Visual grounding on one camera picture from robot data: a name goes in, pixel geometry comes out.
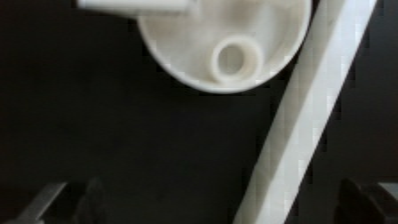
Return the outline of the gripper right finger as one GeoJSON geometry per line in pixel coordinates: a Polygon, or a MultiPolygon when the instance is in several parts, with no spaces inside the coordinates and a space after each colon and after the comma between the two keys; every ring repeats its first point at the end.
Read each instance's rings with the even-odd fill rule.
{"type": "Polygon", "coordinates": [[[398,182],[341,181],[334,224],[398,224],[398,182]]]}

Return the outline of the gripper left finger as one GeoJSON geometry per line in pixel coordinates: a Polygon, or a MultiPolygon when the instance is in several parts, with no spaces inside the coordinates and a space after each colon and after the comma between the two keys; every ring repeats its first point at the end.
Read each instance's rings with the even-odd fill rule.
{"type": "Polygon", "coordinates": [[[107,224],[100,179],[48,183],[11,224],[107,224]]]}

